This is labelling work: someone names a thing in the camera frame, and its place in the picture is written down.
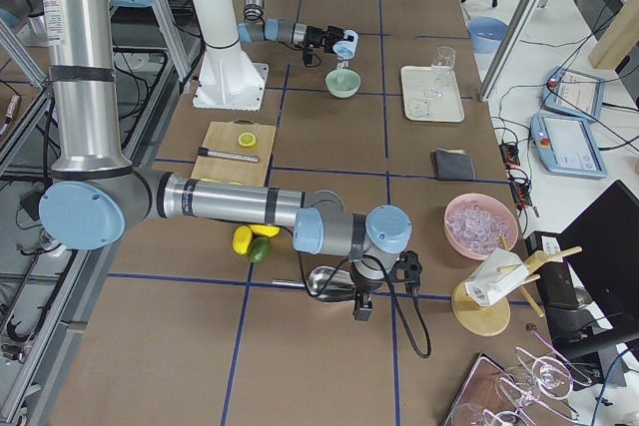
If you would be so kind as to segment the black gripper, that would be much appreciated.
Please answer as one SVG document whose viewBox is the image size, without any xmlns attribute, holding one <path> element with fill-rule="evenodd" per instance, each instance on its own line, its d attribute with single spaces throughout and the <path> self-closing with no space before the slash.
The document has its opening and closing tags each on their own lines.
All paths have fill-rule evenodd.
<svg viewBox="0 0 639 426">
<path fill-rule="evenodd" d="M 351 39 L 352 36 L 339 27 L 328 26 L 326 30 L 323 30 L 318 27 L 307 26 L 304 35 L 304 46 L 326 49 L 329 42 L 350 41 Z"/>
<path fill-rule="evenodd" d="M 384 284 L 385 268 L 374 258 L 354 261 L 350 266 L 350 278 L 355 286 L 352 316 L 355 321 L 368 321 L 373 303 L 371 295 Z"/>
</svg>

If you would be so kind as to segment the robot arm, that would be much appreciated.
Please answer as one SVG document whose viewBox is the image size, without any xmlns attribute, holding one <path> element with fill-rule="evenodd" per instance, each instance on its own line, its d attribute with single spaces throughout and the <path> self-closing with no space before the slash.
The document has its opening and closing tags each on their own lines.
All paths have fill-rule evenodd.
<svg viewBox="0 0 639 426">
<path fill-rule="evenodd" d="M 417 295 L 421 267 L 407 247 L 412 226 L 396 207 L 348 213 L 329 191 L 229 185 L 135 168 L 121 149 L 111 2 L 43 0 L 61 147 L 39 203 L 51 236 L 92 250 L 155 216 L 285 226 L 298 253 L 336 255 L 349 265 L 356 319 L 369 318 L 371 296 L 382 286 L 403 285 Z"/>
<path fill-rule="evenodd" d="M 335 26 L 325 29 L 284 19 L 267 19 L 264 0 L 245 0 L 244 21 L 238 25 L 242 42 L 271 41 L 302 47 L 306 51 L 323 48 L 342 60 L 354 57 L 358 34 Z"/>
</svg>

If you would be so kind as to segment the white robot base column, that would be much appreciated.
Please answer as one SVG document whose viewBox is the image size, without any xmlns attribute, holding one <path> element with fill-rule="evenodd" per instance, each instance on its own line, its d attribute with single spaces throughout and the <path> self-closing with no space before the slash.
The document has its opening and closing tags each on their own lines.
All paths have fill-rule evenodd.
<svg viewBox="0 0 639 426">
<path fill-rule="evenodd" d="M 193 0 L 205 54 L 194 106 L 200 109 L 257 111 L 268 67 L 244 52 L 233 0 Z"/>
</svg>

